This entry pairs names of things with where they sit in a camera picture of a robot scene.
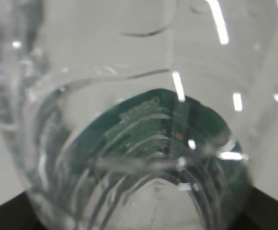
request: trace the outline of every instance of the black surface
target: black surface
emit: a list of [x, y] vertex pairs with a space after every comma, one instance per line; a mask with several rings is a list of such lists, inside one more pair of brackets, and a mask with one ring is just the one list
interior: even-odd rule
[[[25, 194], [0, 206], [0, 230], [46, 230]], [[278, 230], [278, 202], [254, 189], [245, 211], [229, 230]]]

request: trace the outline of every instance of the clear glass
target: clear glass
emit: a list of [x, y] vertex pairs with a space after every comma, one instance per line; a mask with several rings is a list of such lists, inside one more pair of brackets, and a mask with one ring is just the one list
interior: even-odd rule
[[6, 140], [45, 226], [229, 226], [276, 116], [274, 1], [0, 2]]

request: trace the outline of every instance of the glass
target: glass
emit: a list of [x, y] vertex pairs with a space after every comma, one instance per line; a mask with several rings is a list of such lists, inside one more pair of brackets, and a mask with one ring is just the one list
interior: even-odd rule
[[275, 2], [0, 4], [6, 140], [45, 226], [229, 226], [276, 116]]

